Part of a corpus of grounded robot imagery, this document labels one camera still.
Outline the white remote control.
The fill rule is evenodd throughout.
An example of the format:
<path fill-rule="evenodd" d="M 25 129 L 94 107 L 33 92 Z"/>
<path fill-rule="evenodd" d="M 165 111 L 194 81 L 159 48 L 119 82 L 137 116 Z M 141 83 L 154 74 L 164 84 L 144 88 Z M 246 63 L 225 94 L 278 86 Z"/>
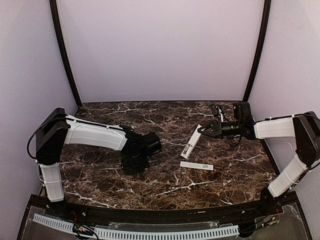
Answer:
<path fill-rule="evenodd" d="M 182 153 L 181 153 L 181 154 L 180 154 L 181 157 L 183 157 L 183 158 L 185 158 L 185 159 L 188 159 L 188 158 L 190 157 L 191 153 L 193 152 L 193 150 L 195 149 L 195 147 L 196 147 L 196 145 L 197 145 L 197 143 L 198 143 L 198 141 L 199 141 L 199 139 L 200 139 L 200 137 L 201 137 L 201 134 L 198 132 L 198 128 L 199 128 L 200 126 L 201 126 L 201 125 L 199 124 L 199 125 L 196 127 L 196 129 L 194 130 L 192 136 L 190 137 L 189 141 L 188 141 L 187 144 L 186 144 L 186 145 L 189 145 L 189 146 L 191 147 L 190 152 L 189 152 L 189 155 L 184 156 L 184 155 L 181 155 L 181 154 L 182 154 Z"/>

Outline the white battery cover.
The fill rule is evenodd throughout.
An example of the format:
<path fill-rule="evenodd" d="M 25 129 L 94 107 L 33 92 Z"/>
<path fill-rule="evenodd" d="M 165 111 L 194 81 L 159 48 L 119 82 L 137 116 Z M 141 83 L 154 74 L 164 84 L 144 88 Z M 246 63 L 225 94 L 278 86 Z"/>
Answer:
<path fill-rule="evenodd" d="M 180 167 L 197 169 L 197 170 L 206 170 L 206 171 L 214 170 L 214 166 L 212 164 L 194 163 L 194 162 L 187 162 L 187 161 L 181 161 Z"/>

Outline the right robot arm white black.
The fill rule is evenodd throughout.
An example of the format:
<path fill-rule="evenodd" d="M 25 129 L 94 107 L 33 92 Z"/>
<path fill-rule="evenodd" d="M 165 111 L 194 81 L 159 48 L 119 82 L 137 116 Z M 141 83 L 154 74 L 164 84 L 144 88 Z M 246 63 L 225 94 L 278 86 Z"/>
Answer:
<path fill-rule="evenodd" d="M 260 193 L 255 211 L 268 215 L 276 210 L 291 187 L 316 168 L 320 158 L 320 120 L 313 111 L 254 121 L 248 102 L 233 104 L 234 121 L 227 120 L 221 107 L 211 105 L 215 120 L 202 125 L 199 134 L 213 139 L 239 137 L 247 140 L 294 138 L 295 155 L 283 171 Z"/>

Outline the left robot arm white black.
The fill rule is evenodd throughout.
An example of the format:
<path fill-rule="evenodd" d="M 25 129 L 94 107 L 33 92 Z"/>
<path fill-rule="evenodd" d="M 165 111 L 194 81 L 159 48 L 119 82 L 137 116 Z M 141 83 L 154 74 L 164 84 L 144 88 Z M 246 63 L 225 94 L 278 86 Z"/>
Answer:
<path fill-rule="evenodd" d="M 149 158 L 162 150 L 156 133 L 136 133 L 125 125 L 106 125 L 66 114 L 56 108 L 31 135 L 35 139 L 35 154 L 29 157 L 39 166 L 48 200 L 65 199 L 60 171 L 64 145 L 78 144 L 119 151 L 121 168 L 126 175 L 142 173 L 149 168 Z"/>

